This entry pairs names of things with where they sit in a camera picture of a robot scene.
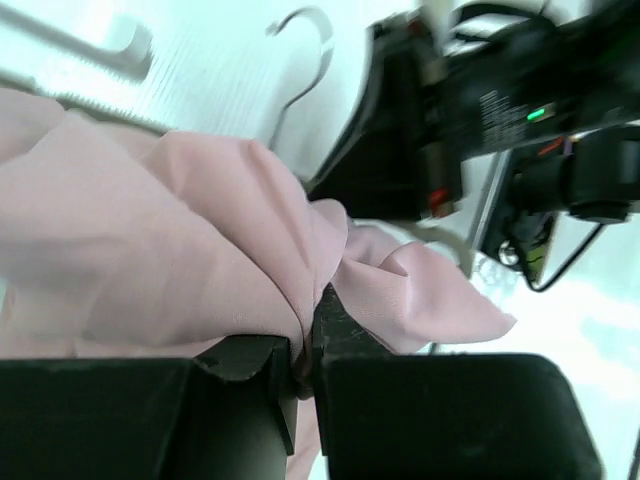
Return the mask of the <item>pink trousers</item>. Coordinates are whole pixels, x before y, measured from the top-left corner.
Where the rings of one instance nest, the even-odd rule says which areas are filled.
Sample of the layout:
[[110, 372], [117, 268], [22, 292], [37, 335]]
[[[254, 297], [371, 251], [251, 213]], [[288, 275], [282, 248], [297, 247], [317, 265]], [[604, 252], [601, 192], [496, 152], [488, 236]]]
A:
[[289, 339], [311, 371], [326, 287], [399, 354], [514, 325], [447, 257], [358, 226], [248, 139], [97, 121], [1, 92], [5, 359], [192, 357], [234, 334]]

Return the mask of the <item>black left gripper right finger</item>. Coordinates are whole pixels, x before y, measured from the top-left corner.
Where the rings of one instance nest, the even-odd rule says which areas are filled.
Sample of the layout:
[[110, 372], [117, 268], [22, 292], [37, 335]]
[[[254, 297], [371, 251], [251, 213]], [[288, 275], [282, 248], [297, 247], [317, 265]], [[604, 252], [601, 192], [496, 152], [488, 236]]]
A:
[[395, 355], [327, 288], [313, 389], [333, 479], [599, 479], [571, 386], [535, 354]]

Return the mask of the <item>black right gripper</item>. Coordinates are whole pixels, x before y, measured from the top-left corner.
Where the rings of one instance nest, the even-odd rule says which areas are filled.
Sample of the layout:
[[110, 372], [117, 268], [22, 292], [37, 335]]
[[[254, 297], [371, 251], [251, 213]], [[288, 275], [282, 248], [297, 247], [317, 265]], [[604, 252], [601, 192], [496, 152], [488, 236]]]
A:
[[[562, 23], [546, 8], [475, 1], [454, 25], [483, 15], [511, 24], [471, 36], [473, 49], [438, 57], [434, 121], [459, 167], [470, 157], [578, 135], [574, 152], [516, 170], [514, 205], [582, 220], [623, 220], [639, 200], [639, 5], [595, 1]], [[433, 53], [420, 19], [369, 28], [372, 54], [358, 106], [307, 187], [354, 219], [429, 216], [419, 163], [425, 133], [419, 66]]]

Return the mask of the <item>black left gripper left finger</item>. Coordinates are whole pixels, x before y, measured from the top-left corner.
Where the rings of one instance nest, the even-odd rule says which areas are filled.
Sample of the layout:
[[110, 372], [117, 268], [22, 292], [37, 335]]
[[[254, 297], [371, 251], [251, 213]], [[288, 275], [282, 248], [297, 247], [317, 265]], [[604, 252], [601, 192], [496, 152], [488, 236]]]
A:
[[1, 365], [5, 479], [281, 479], [297, 401], [283, 338], [193, 358]]

